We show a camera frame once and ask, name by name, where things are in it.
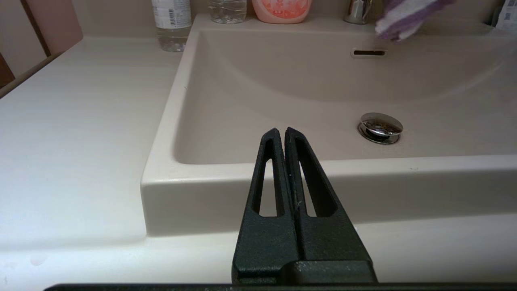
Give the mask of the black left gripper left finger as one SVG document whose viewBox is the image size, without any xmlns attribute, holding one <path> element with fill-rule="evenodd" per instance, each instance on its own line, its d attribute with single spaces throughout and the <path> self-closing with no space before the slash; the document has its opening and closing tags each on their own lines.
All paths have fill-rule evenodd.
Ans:
<svg viewBox="0 0 517 291">
<path fill-rule="evenodd" d="M 273 162 L 275 217 L 260 215 L 267 162 Z M 234 257 L 233 284 L 279 284 L 282 268 L 299 260 L 291 191 L 278 129 L 261 138 L 250 189 L 244 206 Z"/>
</svg>

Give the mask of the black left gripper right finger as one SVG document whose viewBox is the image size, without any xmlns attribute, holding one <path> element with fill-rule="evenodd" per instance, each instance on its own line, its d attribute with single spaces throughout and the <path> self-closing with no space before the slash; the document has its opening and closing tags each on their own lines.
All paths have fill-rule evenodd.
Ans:
<svg viewBox="0 0 517 291">
<path fill-rule="evenodd" d="M 285 134 L 300 260 L 286 283 L 377 283 L 373 262 L 303 133 Z"/>
</svg>

